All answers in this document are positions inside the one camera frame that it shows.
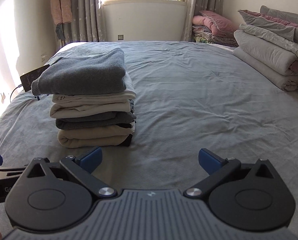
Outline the left grey curtain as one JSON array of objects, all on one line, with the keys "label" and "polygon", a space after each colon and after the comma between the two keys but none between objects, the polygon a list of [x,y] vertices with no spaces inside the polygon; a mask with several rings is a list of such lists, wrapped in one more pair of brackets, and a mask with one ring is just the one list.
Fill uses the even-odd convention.
[{"label": "left grey curtain", "polygon": [[71,0],[72,21],[55,25],[57,47],[72,42],[104,42],[104,9],[101,0]]}]

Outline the tan folded garment bottom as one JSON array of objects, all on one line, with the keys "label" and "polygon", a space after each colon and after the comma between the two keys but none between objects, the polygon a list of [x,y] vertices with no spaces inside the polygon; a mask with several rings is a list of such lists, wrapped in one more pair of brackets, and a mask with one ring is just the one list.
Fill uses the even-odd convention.
[{"label": "tan folded garment bottom", "polygon": [[117,146],[135,131],[135,122],[71,130],[59,130],[58,141],[67,148]]}]

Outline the phone on blue stand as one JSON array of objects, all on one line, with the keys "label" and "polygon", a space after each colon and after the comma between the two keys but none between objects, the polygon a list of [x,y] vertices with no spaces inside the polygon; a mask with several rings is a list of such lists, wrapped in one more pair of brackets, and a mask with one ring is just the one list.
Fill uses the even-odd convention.
[{"label": "phone on blue stand", "polygon": [[30,91],[31,90],[31,85],[32,82],[34,80],[36,80],[37,78],[39,78],[41,76],[41,74],[49,67],[49,64],[46,64],[40,68],[34,69],[30,72],[27,72],[26,74],[22,74],[20,76],[20,81],[22,84],[22,87],[24,89],[25,92]]}]

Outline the grey folded duvet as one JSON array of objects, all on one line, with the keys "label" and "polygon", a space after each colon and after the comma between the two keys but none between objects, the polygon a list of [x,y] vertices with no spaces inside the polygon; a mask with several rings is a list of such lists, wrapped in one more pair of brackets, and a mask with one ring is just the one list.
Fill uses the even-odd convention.
[{"label": "grey folded duvet", "polygon": [[276,31],[241,24],[234,32],[238,47],[233,54],[276,87],[285,91],[298,90],[298,43]]}]

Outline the cream folded garment top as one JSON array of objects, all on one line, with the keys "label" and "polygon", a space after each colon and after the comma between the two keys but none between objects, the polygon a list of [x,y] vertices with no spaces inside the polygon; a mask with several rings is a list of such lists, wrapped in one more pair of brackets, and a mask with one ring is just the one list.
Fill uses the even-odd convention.
[{"label": "cream folded garment top", "polygon": [[128,73],[123,77],[126,89],[121,93],[101,94],[101,95],[61,95],[54,94],[52,102],[63,106],[79,105],[102,105],[106,103],[122,103],[127,100],[136,99],[132,80]]}]

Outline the pink hanging garment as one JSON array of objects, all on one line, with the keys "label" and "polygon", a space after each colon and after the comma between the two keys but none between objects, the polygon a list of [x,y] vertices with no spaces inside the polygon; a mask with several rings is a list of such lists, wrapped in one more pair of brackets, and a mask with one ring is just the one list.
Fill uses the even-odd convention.
[{"label": "pink hanging garment", "polygon": [[71,0],[50,0],[50,7],[55,25],[72,21]]}]

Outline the pink pillow by window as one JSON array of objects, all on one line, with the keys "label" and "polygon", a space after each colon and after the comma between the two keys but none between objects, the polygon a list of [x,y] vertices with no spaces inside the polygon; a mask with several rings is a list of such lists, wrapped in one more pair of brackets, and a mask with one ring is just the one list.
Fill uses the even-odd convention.
[{"label": "pink pillow by window", "polygon": [[204,25],[216,36],[232,37],[238,29],[238,25],[215,12],[202,10],[199,13],[200,15],[193,17],[192,24]]}]

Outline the dark grey folded garment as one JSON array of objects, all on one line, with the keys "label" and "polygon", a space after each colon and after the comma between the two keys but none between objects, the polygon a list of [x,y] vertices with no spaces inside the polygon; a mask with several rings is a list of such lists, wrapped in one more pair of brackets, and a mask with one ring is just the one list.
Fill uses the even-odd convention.
[{"label": "dark grey folded garment", "polygon": [[93,128],[117,124],[131,124],[135,121],[133,112],[106,112],[80,118],[56,119],[56,127],[62,130]]}]

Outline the grey bed sheet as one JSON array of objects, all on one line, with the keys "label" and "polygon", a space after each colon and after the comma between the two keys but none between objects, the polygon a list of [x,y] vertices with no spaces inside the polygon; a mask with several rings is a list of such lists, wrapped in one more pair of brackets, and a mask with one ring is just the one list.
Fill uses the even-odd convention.
[{"label": "grey bed sheet", "polygon": [[[12,226],[0,203],[1,238],[298,239],[298,92],[280,90],[233,51],[202,43],[78,42],[55,55],[82,45],[123,50],[136,92],[134,133],[117,146],[64,147],[50,117],[54,94],[23,92],[0,118],[0,167],[27,167],[34,158],[57,163],[99,147],[102,162],[92,175],[117,196],[96,201],[82,221],[60,231]],[[289,226],[240,230],[204,201],[185,197],[208,177],[198,162],[202,148],[243,164],[269,160],[295,200]]]}]

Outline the grey knitted cat sweater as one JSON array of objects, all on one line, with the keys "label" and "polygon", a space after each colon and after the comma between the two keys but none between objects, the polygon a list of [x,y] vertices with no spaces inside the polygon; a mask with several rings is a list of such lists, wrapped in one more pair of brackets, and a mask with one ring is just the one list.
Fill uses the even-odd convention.
[{"label": "grey knitted cat sweater", "polygon": [[102,95],[126,89],[124,52],[85,45],[54,55],[48,68],[32,82],[33,95]]}]

